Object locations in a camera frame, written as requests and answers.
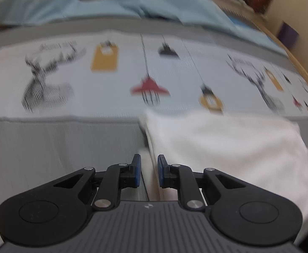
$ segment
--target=gray ribbed plate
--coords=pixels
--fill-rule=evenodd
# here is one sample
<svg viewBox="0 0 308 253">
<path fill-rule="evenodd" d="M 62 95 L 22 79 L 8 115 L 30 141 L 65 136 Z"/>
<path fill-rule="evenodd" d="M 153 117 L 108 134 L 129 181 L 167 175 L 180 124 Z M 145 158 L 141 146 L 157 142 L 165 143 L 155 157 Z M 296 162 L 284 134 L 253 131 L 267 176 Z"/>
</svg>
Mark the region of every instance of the gray ribbed plate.
<svg viewBox="0 0 308 253">
<path fill-rule="evenodd" d="M 26 248 L 5 243 L 0 253 L 6 252 L 291 253 L 300 250 L 290 243 L 273 248 L 235 244 L 218 234 L 203 213 L 184 210 L 178 202 L 121 201 L 115 210 L 95 213 L 82 232 L 61 244 Z"/>
</svg>

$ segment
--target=red lamp print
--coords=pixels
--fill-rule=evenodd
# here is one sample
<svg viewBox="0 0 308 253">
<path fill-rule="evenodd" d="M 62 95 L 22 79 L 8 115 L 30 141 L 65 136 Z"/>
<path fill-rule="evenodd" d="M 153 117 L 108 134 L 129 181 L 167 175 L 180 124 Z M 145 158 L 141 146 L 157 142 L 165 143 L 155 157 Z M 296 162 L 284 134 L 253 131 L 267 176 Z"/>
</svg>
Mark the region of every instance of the red lamp print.
<svg viewBox="0 0 308 253">
<path fill-rule="evenodd" d="M 157 85 L 153 78 L 149 76 L 146 51 L 144 49 L 143 37 L 141 34 L 142 48 L 144 54 L 144 61 L 146 64 L 146 78 L 142 79 L 141 85 L 131 88 L 131 94 L 142 94 L 145 104 L 154 106 L 160 103 L 159 95 L 170 95 L 169 91 Z"/>
<path fill-rule="evenodd" d="M 296 100 L 296 98 L 292 95 L 292 98 L 293 98 L 293 103 L 295 104 L 295 106 L 301 111 L 302 110 L 302 105 L 301 105 L 301 103 L 300 102 L 298 102 L 297 100 Z"/>
</svg>

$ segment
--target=bed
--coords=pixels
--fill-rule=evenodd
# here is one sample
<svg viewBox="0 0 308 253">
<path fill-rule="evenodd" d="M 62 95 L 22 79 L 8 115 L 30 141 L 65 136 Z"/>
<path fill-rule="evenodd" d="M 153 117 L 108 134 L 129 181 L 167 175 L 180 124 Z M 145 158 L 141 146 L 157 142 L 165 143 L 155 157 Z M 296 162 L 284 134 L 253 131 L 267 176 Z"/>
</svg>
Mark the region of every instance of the bed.
<svg viewBox="0 0 308 253">
<path fill-rule="evenodd" d="M 103 61 L 110 53 L 117 59 Z M 308 75 L 291 60 L 226 32 L 158 18 L 0 28 L 0 203 L 85 166 L 130 163 L 147 146 L 143 110 L 209 109 L 200 97 L 210 91 L 223 113 L 297 122 L 308 147 Z M 147 200 L 143 181 L 121 198 Z"/>
</svg>

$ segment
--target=white towel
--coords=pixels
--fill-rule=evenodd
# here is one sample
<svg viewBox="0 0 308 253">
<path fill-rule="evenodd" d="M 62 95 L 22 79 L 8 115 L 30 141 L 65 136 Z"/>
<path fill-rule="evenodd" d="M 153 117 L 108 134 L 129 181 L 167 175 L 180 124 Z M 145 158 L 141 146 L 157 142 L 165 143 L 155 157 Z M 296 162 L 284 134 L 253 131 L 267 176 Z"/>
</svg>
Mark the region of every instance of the white towel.
<svg viewBox="0 0 308 253">
<path fill-rule="evenodd" d="M 142 160 L 147 190 L 157 189 L 157 156 L 164 154 L 168 164 L 183 164 L 195 172 L 213 167 L 290 199 L 300 208 L 305 227 L 308 149 L 297 124 L 276 116 L 224 116 L 202 110 L 181 116 L 147 111 L 141 125 L 152 157 L 151 165 Z M 177 199 L 174 189 L 159 191 L 161 200 Z"/>
</svg>

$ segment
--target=blue blanket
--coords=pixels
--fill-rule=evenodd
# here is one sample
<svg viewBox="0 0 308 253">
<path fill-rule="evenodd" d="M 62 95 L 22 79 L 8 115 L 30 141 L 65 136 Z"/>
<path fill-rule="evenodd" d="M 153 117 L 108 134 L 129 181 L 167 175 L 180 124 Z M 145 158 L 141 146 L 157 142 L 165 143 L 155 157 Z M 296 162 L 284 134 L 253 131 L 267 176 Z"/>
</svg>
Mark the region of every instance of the blue blanket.
<svg viewBox="0 0 308 253">
<path fill-rule="evenodd" d="M 166 18 L 228 33 L 286 55 L 264 33 L 236 26 L 211 0 L 0 0 L 0 24 L 4 25 L 31 26 L 95 16 Z"/>
</svg>

